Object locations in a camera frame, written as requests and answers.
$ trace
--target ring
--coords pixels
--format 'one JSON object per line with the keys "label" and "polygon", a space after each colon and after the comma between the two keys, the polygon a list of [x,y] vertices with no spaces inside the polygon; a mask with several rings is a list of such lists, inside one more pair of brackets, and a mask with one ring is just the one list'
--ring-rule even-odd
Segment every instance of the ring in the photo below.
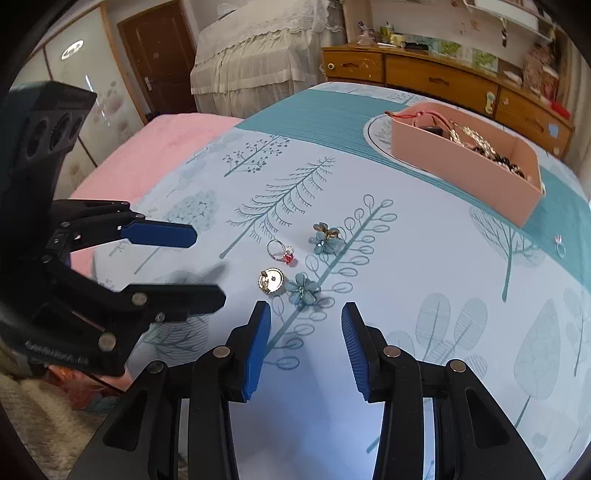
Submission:
{"label": "ring", "polygon": [[566,256],[566,247],[562,243],[562,235],[556,235],[554,241],[556,242],[556,253],[560,258],[564,258]]}
{"label": "ring", "polygon": [[[270,246],[273,242],[278,243],[281,248],[283,249],[283,252],[280,254],[273,254],[271,253],[270,250]],[[280,242],[279,240],[277,240],[276,238],[274,238],[273,240],[271,240],[269,243],[267,243],[267,253],[269,254],[269,256],[278,262],[285,262],[286,264],[290,264],[292,262],[292,260],[294,259],[294,249],[292,247],[286,247],[282,242]]]}

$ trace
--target drawer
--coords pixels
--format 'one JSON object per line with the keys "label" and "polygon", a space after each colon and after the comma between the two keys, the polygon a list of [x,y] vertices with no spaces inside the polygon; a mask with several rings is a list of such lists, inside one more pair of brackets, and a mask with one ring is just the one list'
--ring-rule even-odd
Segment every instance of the drawer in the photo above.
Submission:
{"label": "drawer", "polygon": [[326,79],[327,82],[347,82],[347,83],[359,83],[360,85],[374,85],[378,87],[383,87],[383,83],[376,83],[376,82],[367,82],[366,80],[355,80],[355,79],[340,79],[337,77],[330,77]]}
{"label": "drawer", "polygon": [[384,82],[382,54],[363,51],[324,51],[324,72],[340,79]]}
{"label": "drawer", "polygon": [[566,152],[570,128],[515,92],[501,88],[495,120],[529,138],[555,157],[562,158]]}
{"label": "drawer", "polygon": [[386,83],[449,100],[486,116],[492,116],[498,93],[495,82],[477,75],[396,55],[386,55]]}

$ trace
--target box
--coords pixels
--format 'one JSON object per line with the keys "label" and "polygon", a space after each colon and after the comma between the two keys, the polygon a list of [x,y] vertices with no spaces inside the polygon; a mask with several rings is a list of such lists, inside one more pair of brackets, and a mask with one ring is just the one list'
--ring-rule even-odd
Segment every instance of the box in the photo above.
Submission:
{"label": "box", "polygon": [[[397,115],[428,110],[480,133],[498,154],[519,166],[529,181],[447,138],[413,127],[413,118],[392,118],[392,155],[470,193],[523,227],[544,194],[535,151],[495,125],[440,103],[419,102]],[[432,124],[431,115],[417,119],[418,127]]]}

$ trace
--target black cable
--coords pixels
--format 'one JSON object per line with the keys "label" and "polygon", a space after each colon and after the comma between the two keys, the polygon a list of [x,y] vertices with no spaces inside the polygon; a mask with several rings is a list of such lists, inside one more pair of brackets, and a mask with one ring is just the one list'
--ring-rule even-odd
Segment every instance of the black cable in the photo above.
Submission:
{"label": "black cable", "polygon": [[123,390],[120,390],[117,387],[114,387],[113,385],[108,384],[107,382],[105,382],[104,380],[101,380],[99,377],[96,377],[93,374],[87,374],[86,372],[82,372],[84,373],[88,378],[90,378],[91,380],[94,380],[95,382],[100,383],[101,385],[106,386],[107,388],[110,388],[113,391],[116,391],[119,395],[123,395],[125,394],[125,392]]}

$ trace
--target shelf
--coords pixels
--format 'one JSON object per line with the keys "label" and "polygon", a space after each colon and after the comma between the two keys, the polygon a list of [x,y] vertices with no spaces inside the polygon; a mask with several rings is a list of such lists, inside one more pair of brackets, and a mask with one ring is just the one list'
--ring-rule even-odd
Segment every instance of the shelf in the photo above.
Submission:
{"label": "shelf", "polygon": [[550,30],[553,27],[553,23],[541,15],[530,12],[519,5],[504,0],[463,0],[463,2],[469,12],[479,10],[497,18],[504,18],[515,25],[519,25],[537,34],[546,40],[546,42],[552,41]]}

